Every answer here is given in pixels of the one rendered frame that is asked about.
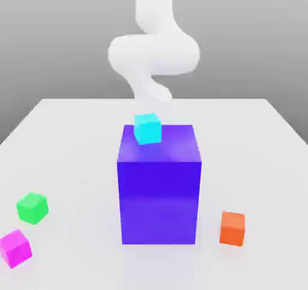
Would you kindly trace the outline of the large purple box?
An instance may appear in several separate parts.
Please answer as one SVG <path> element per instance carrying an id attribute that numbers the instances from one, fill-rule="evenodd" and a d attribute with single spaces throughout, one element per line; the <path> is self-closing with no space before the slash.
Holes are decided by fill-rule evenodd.
<path id="1" fill-rule="evenodd" d="M 139 145 L 125 125 L 117 158 L 123 244 L 194 244 L 202 159 L 192 125 Z"/>

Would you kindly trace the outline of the small magenta cube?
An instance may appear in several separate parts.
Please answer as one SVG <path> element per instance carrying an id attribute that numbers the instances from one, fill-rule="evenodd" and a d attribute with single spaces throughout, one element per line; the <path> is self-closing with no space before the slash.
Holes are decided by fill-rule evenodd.
<path id="1" fill-rule="evenodd" d="M 32 257 L 30 243 L 21 230 L 14 230 L 0 238 L 0 255 L 10 268 Z"/>

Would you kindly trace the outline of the small green cube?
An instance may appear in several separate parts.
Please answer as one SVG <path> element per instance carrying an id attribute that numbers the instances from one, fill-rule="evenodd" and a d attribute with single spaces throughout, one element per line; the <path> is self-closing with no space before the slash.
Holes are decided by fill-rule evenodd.
<path id="1" fill-rule="evenodd" d="M 19 218 L 32 225 L 38 224 L 48 213 L 47 198 L 41 194 L 28 193 L 16 204 Z"/>

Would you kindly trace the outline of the small orange cube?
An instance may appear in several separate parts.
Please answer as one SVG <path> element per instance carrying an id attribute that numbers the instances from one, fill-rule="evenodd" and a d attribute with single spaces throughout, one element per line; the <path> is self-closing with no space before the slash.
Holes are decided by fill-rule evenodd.
<path id="1" fill-rule="evenodd" d="M 241 247 L 245 236 L 245 215 L 223 211 L 221 216 L 220 243 Z"/>

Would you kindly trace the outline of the small cyan cube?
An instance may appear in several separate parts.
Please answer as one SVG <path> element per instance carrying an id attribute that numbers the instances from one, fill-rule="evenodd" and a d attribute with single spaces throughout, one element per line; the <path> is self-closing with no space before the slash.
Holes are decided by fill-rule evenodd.
<path id="1" fill-rule="evenodd" d="M 159 117 L 155 113 L 135 115 L 134 136 L 139 145 L 160 143 L 162 125 Z"/>

